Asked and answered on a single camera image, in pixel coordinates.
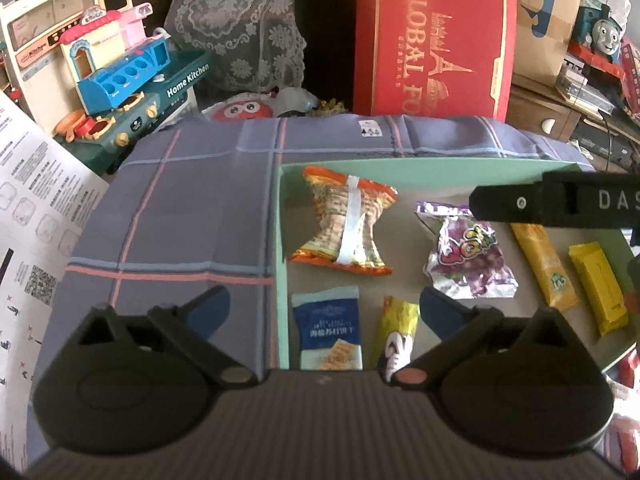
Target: pink toy house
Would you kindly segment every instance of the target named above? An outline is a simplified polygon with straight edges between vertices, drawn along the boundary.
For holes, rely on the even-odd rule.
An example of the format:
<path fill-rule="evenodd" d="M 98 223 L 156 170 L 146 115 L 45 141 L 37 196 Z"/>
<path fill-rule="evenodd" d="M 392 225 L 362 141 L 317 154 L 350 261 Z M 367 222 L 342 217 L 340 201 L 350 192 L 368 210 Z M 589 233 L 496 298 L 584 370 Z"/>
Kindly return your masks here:
<path fill-rule="evenodd" d="M 142 24 L 142 20 L 152 13 L 151 4 L 146 2 L 120 13 L 118 24 L 125 48 L 131 48 L 146 40 L 145 26 Z"/>

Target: small yellow candy wrapper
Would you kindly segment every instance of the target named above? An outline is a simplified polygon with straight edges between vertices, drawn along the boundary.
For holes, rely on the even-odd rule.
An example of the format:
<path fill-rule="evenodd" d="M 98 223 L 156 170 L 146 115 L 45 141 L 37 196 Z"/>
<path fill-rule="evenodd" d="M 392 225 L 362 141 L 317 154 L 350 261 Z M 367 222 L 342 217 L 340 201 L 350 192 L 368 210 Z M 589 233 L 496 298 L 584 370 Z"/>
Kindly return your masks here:
<path fill-rule="evenodd" d="M 537 224 L 511 224 L 511 229 L 536 275 L 546 304 L 562 311 L 578 303 L 574 286 L 546 229 Z"/>
<path fill-rule="evenodd" d="M 394 373 L 411 362 L 419 317 L 420 306 L 385 296 L 373 366 L 380 370 L 387 382 Z"/>
<path fill-rule="evenodd" d="M 572 245 L 569 256 L 587 291 L 600 335 L 625 326 L 629 322 L 629 314 L 624 296 L 600 244 Z"/>

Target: toy kitchen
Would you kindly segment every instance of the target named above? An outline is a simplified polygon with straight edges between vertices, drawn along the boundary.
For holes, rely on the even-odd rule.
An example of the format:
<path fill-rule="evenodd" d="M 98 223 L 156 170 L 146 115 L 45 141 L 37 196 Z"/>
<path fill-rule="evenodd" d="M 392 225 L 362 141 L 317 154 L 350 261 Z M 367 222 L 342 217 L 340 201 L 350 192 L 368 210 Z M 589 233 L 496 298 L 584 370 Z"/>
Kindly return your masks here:
<path fill-rule="evenodd" d="M 170 52 L 164 31 L 147 37 L 152 12 L 131 0 L 0 4 L 12 97 L 98 174 L 169 116 L 195 108 L 192 87 L 209 69 L 207 52 Z"/>

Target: red plush toy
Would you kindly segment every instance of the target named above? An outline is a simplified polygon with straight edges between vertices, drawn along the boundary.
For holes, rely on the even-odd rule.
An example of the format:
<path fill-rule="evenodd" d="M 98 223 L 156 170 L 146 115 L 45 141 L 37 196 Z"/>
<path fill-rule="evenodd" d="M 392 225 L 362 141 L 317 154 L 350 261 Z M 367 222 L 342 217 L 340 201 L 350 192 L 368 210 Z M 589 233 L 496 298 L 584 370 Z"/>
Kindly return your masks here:
<path fill-rule="evenodd" d="M 273 117 L 273 111 L 266 103 L 268 98 L 260 94 L 239 94 L 231 100 L 215 105 L 209 117 L 216 121 L 268 119 Z"/>

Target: lace curtain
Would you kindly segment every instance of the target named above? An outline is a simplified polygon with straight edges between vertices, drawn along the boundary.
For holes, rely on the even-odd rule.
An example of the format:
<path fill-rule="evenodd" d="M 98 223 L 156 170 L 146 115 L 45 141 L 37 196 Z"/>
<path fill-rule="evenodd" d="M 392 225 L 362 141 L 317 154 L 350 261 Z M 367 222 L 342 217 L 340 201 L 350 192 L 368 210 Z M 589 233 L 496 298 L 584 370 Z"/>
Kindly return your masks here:
<path fill-rule="evenodd" d="M 181 48 L 212 51 L 209 92 L 302 85 L 305 40 L 293 0 L 173 0 L 165 29 Z"/>

